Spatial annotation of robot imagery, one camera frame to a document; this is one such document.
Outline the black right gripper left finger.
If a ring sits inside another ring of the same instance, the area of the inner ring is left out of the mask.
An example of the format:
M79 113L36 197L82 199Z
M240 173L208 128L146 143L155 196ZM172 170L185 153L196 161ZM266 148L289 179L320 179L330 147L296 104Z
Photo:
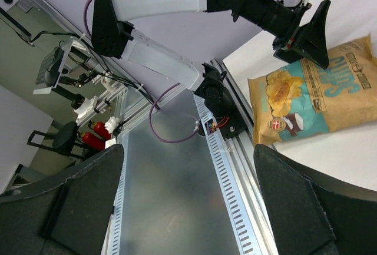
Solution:
M101 254L124 162L120 144L1 194L1 254Z

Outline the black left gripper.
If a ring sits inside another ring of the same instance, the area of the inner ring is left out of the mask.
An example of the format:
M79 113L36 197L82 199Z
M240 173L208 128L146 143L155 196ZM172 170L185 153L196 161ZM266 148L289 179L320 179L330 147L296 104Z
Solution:
M326 45L326 18L331 1L323 0L312 19L302 27L300 27L302 16L311 9L311 3L301 4L295 11L285 7L282 2L276 4L279 6L276 11L287 9L293 18L288 20L284 17L278 20L278 23L287 24L287 28L281 36L275 37L273 56L289 64L306 58L322 69L327 69L329 57Z

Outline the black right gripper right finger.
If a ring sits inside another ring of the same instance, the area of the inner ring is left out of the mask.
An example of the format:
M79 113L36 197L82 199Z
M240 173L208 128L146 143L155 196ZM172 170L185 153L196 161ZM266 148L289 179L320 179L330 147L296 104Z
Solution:
M376 192L258 144L254 165L279 254L376 254Z

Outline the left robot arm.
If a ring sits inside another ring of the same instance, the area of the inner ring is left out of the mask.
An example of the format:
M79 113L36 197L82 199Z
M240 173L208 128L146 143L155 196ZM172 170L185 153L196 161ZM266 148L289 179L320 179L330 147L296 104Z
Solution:
M94 51L165 75L204 99L216 117L234 105L223 75L204 63L217 47L233 42L224 15L243 18L272 34L275 57L291 63L306 58L327 68L325 25L330 0L302 23L310 0L87 0L83 21Z

